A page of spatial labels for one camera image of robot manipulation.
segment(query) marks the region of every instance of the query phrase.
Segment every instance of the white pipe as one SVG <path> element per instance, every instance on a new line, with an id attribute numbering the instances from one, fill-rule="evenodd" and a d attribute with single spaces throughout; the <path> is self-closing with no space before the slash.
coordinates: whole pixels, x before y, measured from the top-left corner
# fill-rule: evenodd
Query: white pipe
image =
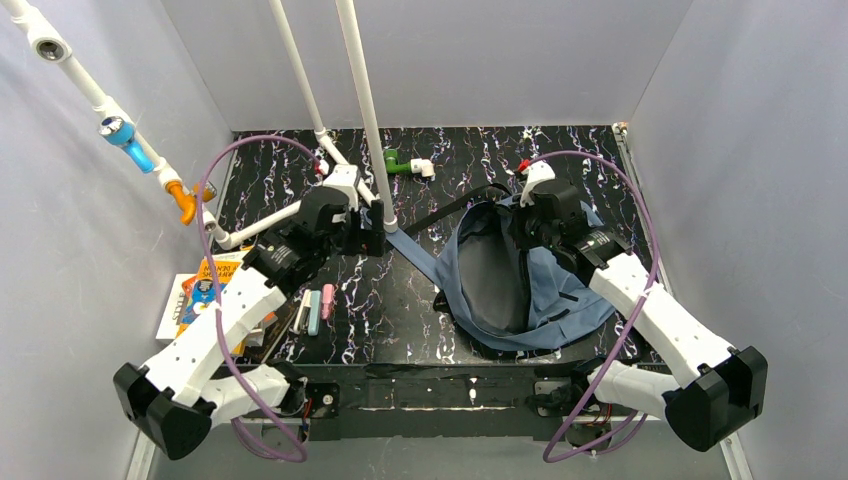
<path id="1" fill-rule="evenodd" d="M 321 114 L 318 113 L 318 104 L 315 103 L 315 96 L 312 95 L 312 88 L 309 86 L 306 70 L 303 68 L 300 53 L 297 51 L 297 44 L 294 42 L 294 34 L 292 34 L 286 12 L 283 10 L 283 2 L 282 0 L 268 0 L 268 4 L 274 13 L 274 20 L 277 21 L 280 36 L 283 37 L 283 45 L 285 45 L 286 52 L 289 54 L 289 61 L 291 61 L 292 68 L 294 69 L 294 75 L 297 78 L 297 84 L 300 86 L 300 92 L 303 94 L 303 101 L 306 102 L 306 109 L 309 110 L 309 116 L 312 118 L 312 124 L 315 126 L 315 133 L 324 132 L 324 123 L 321 121 Z"/>
<path id="2" fill-rule="evenodd" d="M 324 133 L 317 135 L 317 137 L 318 144 L 324 147 L 324 150 L 326 150 L 327 153 L 329 153 L 330 156 L 333 157 L 333 160 L 335 160 L 336 163 L 340 165 L 350 165 L 347 159 L 344 158 L 344 156 L 342 155 L 342 152 L 340 152 L 339 149 L 336 148 L 336 144 L 333 143 L 333 139 L 330 138 L 329 135 Z M 359 196 L 362 197 L 362 200 L 364 200 L 365 203 L 369 206 L 371 205 L 371 202 L 373 202 L 376 198 L 374 194 L 371 193 L 371 189 L 368 188 L 368 185 L 365 185 L 365 182 L 363 181 L 360 181 L 359 185 L 356 186 L 356 191 L 359 192 Z"/>
<path id="3" fill-rule="evenodd" d="M 30 5 L 26 0 L 0 0 L 0 3 L 12 15 L 12 22 L 27 36 L 33 52 L 43 60 L 59 65 L 59 68 L 62 69 L 80 93 L 85 96 L 91 104 L 92 109 L 97 112 L 101 119 L 120 116 L 125 121 L 135 125 L 135 122 L 132 121 L 127 112 L 115 102 L 115 99 L 106 95 L 79 60 L 74 57 L 71 46 L 62 38 L 44 15 L 42 15 L 41 11 Z M 54 56 L 48 58 L 44 55 L 41 49 L 45 44 L 51 44 L 56 48 L 56 50 L 53 50 L 55 53 Z M 168 165 L 168 162 L 160 157 L 153 147 L 147 143 L 147 140 L 138 131 L 137 126 L 135 139 L 141 145 L 144 153 L 150 158 L 150 161 L 153 162 L 154 169 L 158 171 L 173 171 L 173 168 Z M 173 171 L 171 176 L 180 180 L 179 175 L 175 171 Z"/>
<path id="4" fill-rule="evenodd" d="M 287 207 L 283 208 L 282 210 L 277 210 L 276 212 L 272 213 L 271 215 L 268 215 L 267 217 L 263 218 L 262 220 L 257 221 L 256 223 L 254 223 L 253 225 L 250 225 L 249 227 L 244 228 L 243 230 L 231 233 L 230 238 L 229 238 L 229 242 L 225 242 L 225 243 L 227 243 L 226 245 L 225 245 L 225 243 L 222 243 L 222 242 L 218 242 L 218 243 L 221 245 L 222 248 L 226 248 L 226 249 L 237 247 L 237 246 L 241 245 L 248 238 L 250 238 L 254 235 L 257 235 L 259 233 L 262 233 L 262 231 L 264 231 L 268 228 L 271 228 L 275 223 L 279 222 L 280 220 L 282 220 L 284 218 L 291 217 L 292 215 L 297 213 L 298 210 L 300 210 L 300 200 L 292 203 L 291 205 L 288 205 Z"/>
<path id="5" fill-rule="evenodd" d="M 339 21 L 342 24 L 342 34 L 345 39 L 350 69 L 353 73 L 353 83 L 362 111 L 362 121 L 365 123 L 365 136 L 368 150 L 371 153 L 371 168 L 377 177 L 377 192 L 383 201 L 383 223 L 386 232 L 397 230 L 397 217 L 389 190 L 389 177 L 386 173 L 386 163 L 383 160 L 383 145 L 380 141 L 380 128 L 377 125 L 377 112 L 374 110 L 374 99 L 371 97 L 371 83 L 368 81 L 368 69 L 365 66 L 365 52 L 362 49 L 362 39 L 359 36 L 359 24 L 356 22 L 356 10 L 353 0 L 336 0 Z"/>

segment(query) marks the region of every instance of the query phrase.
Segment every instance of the black strap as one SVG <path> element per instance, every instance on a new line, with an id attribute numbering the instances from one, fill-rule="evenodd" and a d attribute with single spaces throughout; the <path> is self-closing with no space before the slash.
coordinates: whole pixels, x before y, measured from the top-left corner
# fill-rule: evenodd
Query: black strap
<path id="1" fill-rule="evenodd" d="M 426 217 L 422 218 L 421 220 L 419 220 L 419 221 L 413 223 L 412 225 L 404 228 L 403 231 L 406 232 L 406 234 L 409 235 L 410 237 L 414 237 L 421 230 L 424 230 L 425 228 L 429 227 L 430 225 L 438 222 L 439 220 L 447 217 L 448 215 L 450 215 L 452 213 L 455 213 L 455 212 L 462 210 L 463 208 L 465 208 L 468 205 L 469 200 L 480 195 L 481 193 L 485 192 L 489 188 L 496 188 L 496 189 L 501 190 L 502 192 L 506 193 L 507 195 L 512 195 L 512 192 L 509 191 L 509 188 L 505 187 L 504 185 L 502 185 L 500 183 L 490 183 L 489 185 L 483 185 L 482 187 L 473 188 L 468 193 L 466 193 L 465 195 L 457 198 L 456 200 L 454 200 L 451 203 L 445 205 L 444 207 L 436 210 L 435 212 L 431 213 L 430 215 L 427 215 Z"/>

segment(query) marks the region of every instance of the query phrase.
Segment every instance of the pink marker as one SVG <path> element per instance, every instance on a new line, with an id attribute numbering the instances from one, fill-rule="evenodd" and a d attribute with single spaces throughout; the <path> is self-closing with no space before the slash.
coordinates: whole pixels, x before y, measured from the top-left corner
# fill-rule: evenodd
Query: pink marker
<path id="1" fill-rule="evenodd" d="M 327 320 L 330 318 L 330 314 L 333 313 L 333 304 L 335 303 L 335 299 L 333 298 L 336 293 L 336 287 L 332 284 L 325 284 L 324 288 L 321 289 L 321 320 Z"/>

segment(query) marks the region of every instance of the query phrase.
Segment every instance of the electrical wire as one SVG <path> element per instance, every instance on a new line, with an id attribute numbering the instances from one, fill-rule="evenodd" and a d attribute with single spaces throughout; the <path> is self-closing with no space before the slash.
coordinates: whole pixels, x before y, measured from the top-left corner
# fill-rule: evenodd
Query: electrical wire
<path id="1" fill-rule="evenodd" d="M 206 172 L 203 174 L 203 177 L 200 179 L 200 183 L 198 185 L 206 185 L 209 181 L 209 176 L 212 174 L 212 171 L 221 162 L 221 160 L 227 156 L 228 153 L 233 150 L 241 147 L 242 145 L 246 145 L 248 143 L 260 142 L 260 141 L 269 141 L 269 142 L 283 142 L 288 145 L 291 145 L 299 150 L 301 150 L 306 156 L 311 159 L 316 166 L 320 165 L 320 161 L 312 153 L 311 150 L 303 146 L 301 143 L 291 140 L 289 138 L 281 137 L 278 135 L 254 135 L 252 137 L 246 137 L 239 139 L 233 143 L 231 143 L 227 148 L 225 148 L 215 160 L 209 165 L 206 169 Z M 203 195 L 197 195 L 197 214 L 195 223 L 197 223 L 197 231 L 200 234 L 200 243 L 203 246 L 203 255 L 206 257 L 206 262 L 209 265 L 209 272 L 212 276 L 212 284 L 215 287 L 215 301 L 218 303 L 218 306 L 221 305 L 221 282 L 218 278 L 218 270 L 215 266 L 215 259 L 212 257 L 212 250 L 210 248 L 210 242 L 208 241 L 206 231 L 203 226 L 203 211 L 204 205 L 206 202 L 203 201 Z M 218 348 L 221 350 L 221 354 L 224 357 L 224 364 L 226 364 L 227 369 L 229 369 L 232 376 L 236 379 L 241 388 L 247 393 L 251 400 L 262 410 L 262 413 L 271 420 L 271 422 L 280 429 L 283 434 L 288 437 L 289 440 L 294 444 L 294 449 L 299 456 L 295 456 L 295 452 L 282 453 L 278 452 L 267 445 L 265 445 L 261 439 L 254 436 L 250 433 L 247 428 L 244 426 L 244 423 L 238 418 L 234 418 L 230 423 L 233 426 L 233 429 L 236 432 L 236 437 L 239 442 L 244 445 L 244 447 L 254 455 L 265 458 L 265 459 L 273 459 L 273 460 L 282 460 L 286 462 L 292 463 L 302 463 L 305 462 L 308 458 L 308 454 L 306 452 L 306 448 L 303 444 L 298 440 L 297 436 L 277 417 L 271 407 L 262 400 L 262 397 L 256 392 L 256 390 L 251 387 L 251 385 L 247 382 L 244 376 L 239 372 L 238 367 L 236 367 L 235 361 L 233 361 L 232 357 L 230 357 L 230 347 L 227 346 L 227 339 L 224 335 L 224 327 L 221 319 L 221 310 L 215 310 L 215 330 L 218 335 Z"/>
<path id="2" fill-rule="evenodd" d="M 648 248 L 651 251 L 651 268 L 648 272 L 648 280 L 645 283 L 645 290 L 647 291 L 647 289 L 650 288 L 654 284 L 654 282 L 657 280 L 657 276 L 659 274 L 660 252 L 659 252 L 659 247 L 657 246 L 657 235 L 656 235 L 656 231 L 654 230 L 654 224 L 653 224 L 653 222 L 651 222 L 651 216 L 648 214 L 648 208 L 645 205 L 645 200 L 642 198 L 642 195 L 639 193 L 639 190 L 636 188 L 636 186 L 633 184 L 633 182 L 630 180 L 630 178 L 628 178 L 627 175 L 623 171 L 621 171 L 621 169 L 618 168 L 618 166 L 615 163 L 613 163 L 612 161 L 607 160 L 603 157 L 600 157 L 598 155 L 593 155 L 593 154 L 587 153 L 587 152 L 579 152 L 579 151 L 576 151 L 576 150 L 560 150 L 560 151 L 556 151 L 556 152 L 546 153 L 544 155 L 539 155 L 538 157 L 530 160 L 529 164 L 532 165 L 536 162 L 541 162 L 543 160 L 547 160 L 549 158 L 558 157 L 558 156 L 582 157 L 582 158 L 587 158 L 587 159 L 592 160 L 594 162 L 600 163 L 601 165 L 603 165 L 603 166 L 611 169 L 613 172 L 615 172 L 615 174 L 618 175 L 618 177 L 621 179 L 621 181 L 624 182 L 624 184 L 627 186 L 628 190 L 630 190 L 630 195 L 633 196 L 633 199 L 636 202 L 636 208 L 642 214 L 642 218 L 645 221 L 645 227 L 646 227 L 647 234 L 648 234 Z M 574 406 L 574 409 L 571 411 L 571 413 L 568 415 L 568 417 L 566 417 L 565 421 L 562 423 L 562 425 L 559 427 L 559 429 L 554 434 L 554 437 L 551 438 L 550 442 L 548 442 L 548 445 L 545 447 L 545 452 L 542 454 L 542 459 L 544 459 L 545 462 L 547 462 L 547 463 L 559 462 L 559 461 L 565 460 L 567 458 L 571 458 L 571 457 L 578 455 L 580 453 L 586 452 L 589 449 L 591 449 L 592 446 L 597 445 L 597 444 L 599 444 L 603 441 L 606 441 L 609 438 L 612 438 L 612 436 L 615 435 L 615 433 L 617 433 L 618 431 L 620 431 L 622 428 L 626 427 L 628 424 L 630 424 L 630 422 L 633 421 L 633 418 L 636 416 L 635 411 L 632 412 L 621 423 L 621 425 L 619 425 L 618 427 L 616 427 L 615 429 L 613 429 L 612 431 L 610 431 L 606 435 L 603 435 L 603 436 L 599 437 L 598 439 L 587 443 L 586 445 L 575 448 L 575 449 L 568 451 L 568 452 L 565 452 L 563 454 L 551 457 L 551 452 L 553 452 L 553 449 L 559 443 L 559 441 L 563 437 L 563 435 L 565 435 L 565 432 L 574 423 L 574 419 L 583 410 L 583 407 L 586 406 L 586 403 L 589 401 L 589 398 L 592 396 L 592 394 L 598 388 L 598 385 L 601 383 L 601 379 L 603 379 L 604 375 L 606 375 L 607 371 L 610 369 L 610 366 L 612 365 L 612 362 L 618 356 L 618 352 L 621 351 L 621 348 L 624 346 L 624 341 L 627 338 L 627 334 L 630 333 L 630 330 L 633 328 L 633 324 L 636 322 L 636 318 L 638 318 L 639 314 L 642 313 L 642 308 L 645 306 L 645 302 L 647 300 L 648 300 L 647 294 L 641 295 L 639 297 L 639 300 L 636 302 L 636 305 L 633 307 L 633 312 L 630 314 L 630 316 L 627 318 L 627 321 L 624 323 L 624 328 L 621 330 L 621 333 L 619 334 L 618 339 L 616 340 L 612 349 L 607 354 L 607 358 L 606 358 L 606 360 L 604 360 L 603 365 L 601 365 L 600 370 L 598 370 L 598 374 L 595 375 L 595 379 L 592 380 L 592 383 L 589 384 L 589 388 L 587 388 L 586 392 L 583 393 L 583 396 L 580 397 L 580 401 L 577 402 L 577 405 Z M 639 431 L 639 428 L 641 428 L 642 424 L 645 422 L 645 419 L 647 417 L 648 417 L 647 414 L 643 415 L 642 419 L 639 421 L 639 423 L 636 425 L 636 427 L 633 429 L 633 431 L 630 432 L 630 434 L 624 440 L 622 440 L 621 442 L 616 444 L 611 449 L 607 449 L 605 451 L 598 452 L 598 453 L 601 453 L 601 454 L 609 453 L 610 451 L 621 448 L 621 446 L 623 446 L 626 442 L 630 441 L 630 439 L 633 438 L 633 436 L 636 434 L 636 432 Z"/>

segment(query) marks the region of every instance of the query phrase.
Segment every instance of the blue valve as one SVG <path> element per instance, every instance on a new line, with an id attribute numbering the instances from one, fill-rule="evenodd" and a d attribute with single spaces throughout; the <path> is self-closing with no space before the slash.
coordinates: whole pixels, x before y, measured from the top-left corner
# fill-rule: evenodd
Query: blue valve
<path id="1" fill-rule="evenodd" d="M 109 117 L 100 122 L 100 135 L 110 144 L 120 148 L 144 173 L 153 171 L 153 162 L 144 154 L 135 140 L 135 128 L 121 117 Z"/>

